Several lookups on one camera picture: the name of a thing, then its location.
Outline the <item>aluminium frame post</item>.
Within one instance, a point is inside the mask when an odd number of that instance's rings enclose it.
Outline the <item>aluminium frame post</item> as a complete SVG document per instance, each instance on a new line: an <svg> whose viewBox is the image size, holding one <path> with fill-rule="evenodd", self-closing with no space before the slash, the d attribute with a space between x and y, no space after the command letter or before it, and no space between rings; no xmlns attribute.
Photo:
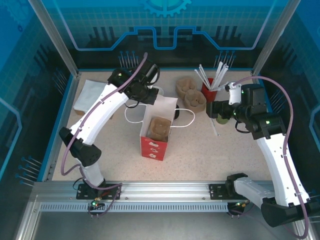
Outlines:
<svg viewBox="0 0 320 240"><path fill-rule="evenodd" d="M257 76L274 50L278 40L282 36L284 30L286 29L289 21L291 20L293 14L295 13L301 0L288 0L286 6L284 7L277 23L275 24L270 36L268 37L260 55L258 56L253 69L252 76Z"/></svg>
<svg viewBox="0 0 320 240"><path fill-rule="evenodd" d="M28 2L34 10L38 19L40 20L50 40L57 49L66 67L74 77L77 77L79 74L79 70L46 7L41 0L28 0Z"/></svg>

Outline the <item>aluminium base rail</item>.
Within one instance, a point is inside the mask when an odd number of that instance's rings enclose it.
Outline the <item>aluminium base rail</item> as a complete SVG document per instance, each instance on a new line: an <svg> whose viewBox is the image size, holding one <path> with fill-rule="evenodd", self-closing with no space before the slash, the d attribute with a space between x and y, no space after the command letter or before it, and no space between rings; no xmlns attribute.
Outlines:
<svg viewBox="0 0 320 240"><path fill-rule="evenodd" d="M39 202L74 202L76 185L73 181L36 182L30 199ZM208 202L210 184L223 185L224 181L125 181L121 202Z"/></svg>

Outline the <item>grey metal front panel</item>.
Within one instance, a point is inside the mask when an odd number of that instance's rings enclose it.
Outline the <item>grey metal front panel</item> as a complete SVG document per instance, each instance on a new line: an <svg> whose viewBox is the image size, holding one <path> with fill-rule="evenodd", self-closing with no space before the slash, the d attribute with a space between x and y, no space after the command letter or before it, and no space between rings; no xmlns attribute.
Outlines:
<svg viewBox="0 0 320 240"><path fill-rule="evenodd" d="M32 201L2 240L297 240L304 224L269 227L258 209L227 212L42 212Z"/></svg>

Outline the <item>brown cardboard napkin tray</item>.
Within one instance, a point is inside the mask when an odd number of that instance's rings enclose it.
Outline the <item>brown cardboard napkin tray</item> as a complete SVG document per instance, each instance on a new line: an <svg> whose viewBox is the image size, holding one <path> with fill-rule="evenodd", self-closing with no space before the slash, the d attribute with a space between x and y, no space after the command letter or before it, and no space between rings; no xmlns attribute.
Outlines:
<svg viewBox="0 0 320 240"><path fill-rule="evenodd" d="M84 112L83 110L74 110L74 112L80 116L83 117L86 112ZM101 119L104 118L105 116L107 116L107 112L106 111L100 111L100 110L95 110L91 115L90 115L90 119Z"/></svg>

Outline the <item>red white paper gift bag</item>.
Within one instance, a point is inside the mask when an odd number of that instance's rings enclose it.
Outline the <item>red white paper gift bag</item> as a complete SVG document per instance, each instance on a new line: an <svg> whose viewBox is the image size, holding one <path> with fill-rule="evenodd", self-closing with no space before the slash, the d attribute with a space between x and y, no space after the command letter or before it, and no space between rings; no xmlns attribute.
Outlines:
<svg viewBox="0 0 320 240"><path fill-rule="evenodd" d="M178 103L177 97L168 97L168 96L162 96L162 95L158 95L154 105L139 103L140 106L145 106L143 119L140 121L129 120L127 117L127 111L130 108L126 107L126 109L124 110L124 117L127 122L131 124L140 124L140 123L142 124L140 133L139 133L140 152L142 157L157 160L157 161L163 161L165 158L168 144L169 144L169 139L170 139L170 134L172 129L186 128L194 122L196 118L195 113L187 108L178 107L177 103ZM192 115L192 120L185 125L174 125L175 110L190 112L190 114ZM170 127L167 142L155 141L148 137L149 126L150 126L151 120L154 117L161 117L171 121L171 127Z"/></svg>

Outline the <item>stack of white napkins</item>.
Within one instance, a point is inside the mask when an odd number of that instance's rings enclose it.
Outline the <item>stack of white napkins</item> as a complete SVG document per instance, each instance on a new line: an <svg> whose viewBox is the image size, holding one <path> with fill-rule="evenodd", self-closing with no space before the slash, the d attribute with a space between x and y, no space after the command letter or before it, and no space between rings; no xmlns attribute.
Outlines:
<svg viewBox="0 0 320 240"><path fill-rule="evenodd" d="M103 92L106 83L86 79L73 109L84 115Z"/></svg>

